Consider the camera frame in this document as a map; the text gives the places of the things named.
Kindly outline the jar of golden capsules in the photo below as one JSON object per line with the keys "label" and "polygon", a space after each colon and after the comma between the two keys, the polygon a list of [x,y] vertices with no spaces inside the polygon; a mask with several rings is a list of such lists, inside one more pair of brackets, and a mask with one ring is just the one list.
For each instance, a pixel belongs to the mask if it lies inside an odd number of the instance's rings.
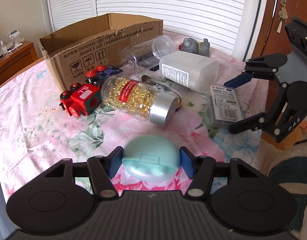
{"label": "jar of golden capsules", "polygon": [[165,127],[178,106],[178,98],[146,83],[113,75],[101,88],[102,102],[141,121]]}

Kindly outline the clear screw box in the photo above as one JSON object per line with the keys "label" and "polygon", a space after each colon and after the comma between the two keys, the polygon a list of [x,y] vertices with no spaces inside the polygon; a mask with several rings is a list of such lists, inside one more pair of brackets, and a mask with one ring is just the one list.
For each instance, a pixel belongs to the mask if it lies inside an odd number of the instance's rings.
{"label": "clear screw box", "polygon": [[242,109],[235,89],[212,85],[209,102],[211,107],[211,125],[214,127],[229,127],[243,119]]}

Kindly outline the white translucent plastic container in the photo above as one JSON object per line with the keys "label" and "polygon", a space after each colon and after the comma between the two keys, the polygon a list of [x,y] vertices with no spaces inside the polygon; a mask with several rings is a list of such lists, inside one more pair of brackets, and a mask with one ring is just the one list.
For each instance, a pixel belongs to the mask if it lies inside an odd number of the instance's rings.
{"label": "white translucent plastic container", "polygon": [[165,78],[203,93],[217,79],[219,63],[209,57],[178,50],[163,56],[159,68]]}

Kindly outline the black square device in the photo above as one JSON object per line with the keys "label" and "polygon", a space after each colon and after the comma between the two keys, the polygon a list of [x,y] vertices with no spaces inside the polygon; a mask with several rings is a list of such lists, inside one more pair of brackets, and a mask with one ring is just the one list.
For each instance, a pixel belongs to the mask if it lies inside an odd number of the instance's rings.
{"label": "black square device", "polygon": [[152,68],[150,68],[151,71],[155,72],[155,71],[158,71],[159,70],[159,65],[156,65]]}

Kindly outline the cardboard box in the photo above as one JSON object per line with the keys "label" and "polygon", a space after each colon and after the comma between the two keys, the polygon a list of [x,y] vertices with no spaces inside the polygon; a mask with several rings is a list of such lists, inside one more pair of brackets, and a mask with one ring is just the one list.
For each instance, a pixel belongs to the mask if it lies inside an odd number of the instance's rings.
{"label": "cardboard box", "polygon": [[63,27],[39,38],[45,62],[60,91],[85,80],[97,66],[123,65],[125,48],[163,33],[163,20],[141,15],[109,13]]}

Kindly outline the pink floral table cloth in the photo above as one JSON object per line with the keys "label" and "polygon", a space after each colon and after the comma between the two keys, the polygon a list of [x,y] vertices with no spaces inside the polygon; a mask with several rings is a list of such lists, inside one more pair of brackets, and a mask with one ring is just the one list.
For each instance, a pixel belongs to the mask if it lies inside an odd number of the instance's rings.
{"label": "pink floral table cloth", "polygon": [[133,138],[152,134],[168,138],[193,154],[219,162],[240,158],[252,163],[261,132],[232,135],[211,126],[209,94],[175,84],[183,106],[161,128],[99,106],[75,118],[59,107],[60,92],[45,62],[39,62],[0,88],[0,184],[8,199],[15,191],[64,158],[87,161],[108,155]]}

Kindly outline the wooden nightstand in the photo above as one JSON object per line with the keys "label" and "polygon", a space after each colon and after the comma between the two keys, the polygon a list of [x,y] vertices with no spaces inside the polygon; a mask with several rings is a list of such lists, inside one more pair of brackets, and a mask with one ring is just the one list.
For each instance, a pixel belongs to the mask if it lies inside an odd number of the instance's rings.
{"label": "wooden nightstand", "polygon": [[25,41],[22,46],[0,58],[0,85],[38,59],[34,43]]}

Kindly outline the red toy train engine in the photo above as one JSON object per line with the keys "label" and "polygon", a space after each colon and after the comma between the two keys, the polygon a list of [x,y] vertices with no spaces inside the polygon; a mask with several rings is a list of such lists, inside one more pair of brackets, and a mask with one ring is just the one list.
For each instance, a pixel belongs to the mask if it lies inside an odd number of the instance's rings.
{"label": "red toy train engine", "polygon": [[60,94],[59,107],[69,116],[89,116],[101,104],[100,88],[89,83],[74,83]]}

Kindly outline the clear plastic jar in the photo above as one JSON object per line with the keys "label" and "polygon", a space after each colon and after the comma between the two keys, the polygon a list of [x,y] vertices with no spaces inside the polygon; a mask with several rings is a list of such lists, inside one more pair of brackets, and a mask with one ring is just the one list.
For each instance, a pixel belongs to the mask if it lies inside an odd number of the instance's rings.
{"label": "clear plastic jar", "polygon": [[123,66],[126,66],[132,74],[138,74],[142,69],[158,66],[163,56],[175,51],[173,40],[162,35],[123,49],[120,56]]}

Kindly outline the grey elephant toy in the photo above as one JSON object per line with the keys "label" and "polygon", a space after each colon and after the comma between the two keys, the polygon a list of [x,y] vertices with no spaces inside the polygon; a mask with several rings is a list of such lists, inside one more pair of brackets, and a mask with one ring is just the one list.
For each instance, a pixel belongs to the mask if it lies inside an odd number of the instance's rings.
{"label": "grey elephant toy", "polygon": [[178,46],[178,49],[180,51],[209,57],[210,43],[207,38],[204,38],[203,42],[198,42],[193,38],[185,38]]}

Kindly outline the brown wooden door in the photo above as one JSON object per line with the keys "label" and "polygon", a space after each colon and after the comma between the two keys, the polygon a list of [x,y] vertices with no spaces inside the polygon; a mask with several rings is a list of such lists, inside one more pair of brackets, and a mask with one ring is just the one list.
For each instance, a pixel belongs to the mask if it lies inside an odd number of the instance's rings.
{"label": "brown wooden door", "polygon": [[273,53],[289,54],[291,45],[285,25],[290,23],[293,17],[307,22],[307,0],[266,0],[252,57]]}

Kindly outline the blue black toy train car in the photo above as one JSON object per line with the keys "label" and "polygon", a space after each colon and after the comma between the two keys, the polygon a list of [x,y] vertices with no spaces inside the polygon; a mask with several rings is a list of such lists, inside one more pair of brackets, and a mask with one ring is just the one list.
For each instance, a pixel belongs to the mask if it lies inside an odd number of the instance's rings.
{"label": "blue black toy train car", "polygon": [[86,72],[85,83],[101,88],[105,80],[113,75],[122,76],[123,70],[114,66],[97,66],[95,69]]}

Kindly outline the mint green earbud case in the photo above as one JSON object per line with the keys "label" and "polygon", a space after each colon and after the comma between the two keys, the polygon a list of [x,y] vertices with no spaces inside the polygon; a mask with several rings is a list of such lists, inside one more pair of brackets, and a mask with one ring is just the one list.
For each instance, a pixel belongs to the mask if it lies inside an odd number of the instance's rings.
{"label": "mint green earbud case", "polygon": [[125,146],[122,165],[138,180],[160,183],[178,172],[181,155],[172,141],[156,135],[142,135]]}

